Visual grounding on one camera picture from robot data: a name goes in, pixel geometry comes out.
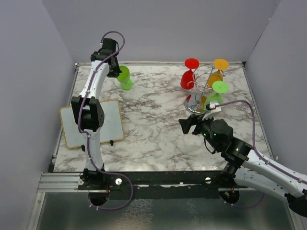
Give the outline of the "green wine glass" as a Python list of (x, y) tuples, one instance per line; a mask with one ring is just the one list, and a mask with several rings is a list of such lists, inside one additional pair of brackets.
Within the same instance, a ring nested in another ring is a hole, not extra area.
[(133, 86), (133, 82), (130, 79), (130, 70), (126, 66), (120, 66), (121, 73), (117, 77), (122, 89), (129, 90)]
[(229, 88), (228, 84), (224, 81), (214, 82), (212, 84), (213, 93), (211, 93), (207, 97), (204, 103), (205, 108), (210, 102), (217, 102), (218, 104), (222, 104), (223, 103), (222, 95), (228, 92), (228, 88)]

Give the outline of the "red plastic wine glass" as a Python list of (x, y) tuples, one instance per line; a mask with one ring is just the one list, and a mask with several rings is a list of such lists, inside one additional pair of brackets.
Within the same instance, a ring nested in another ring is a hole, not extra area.
[(188, 58), (184, 64), (188, 70), (182, 75), (180, 86), (185, 90), (190, 90), (194, 87), (193, 70), (198, 68), (200, 63), (195, 58)]

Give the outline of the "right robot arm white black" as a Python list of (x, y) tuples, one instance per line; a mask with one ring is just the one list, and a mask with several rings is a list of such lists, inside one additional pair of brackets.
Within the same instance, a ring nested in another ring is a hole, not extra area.
[(221, 184), (254, 188), (280, 198), (289, 208), (307, 215), (307, 176), (291, 170), (256, 151), (255, 147), (233, 135), (233, 128), (223, 119), (190, 115), (179, 119), (184, 134), (195, 126), (194, 135), (202, 135), (214, 152), (221, 154), (228, 164), (220, 176)]

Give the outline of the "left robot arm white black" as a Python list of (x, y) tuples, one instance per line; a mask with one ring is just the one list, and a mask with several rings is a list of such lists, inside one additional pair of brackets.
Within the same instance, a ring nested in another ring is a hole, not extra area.
[(118, 42), (103, 38), (101, 48), (91, 54), (91, 70), (84, 89), (79, 96), (71, 98), (71, 107), (78, 131), (84, 137), (82, 151), (86, 155), (85, 168), (80, 176), (84, 186), (101, 189), (105, 186), (104, 162), (100, 150), (100, 130), (105, 113), (99, 102), (99, 95), (105, 78), (116, 78), (121, 70), (117, 55)]

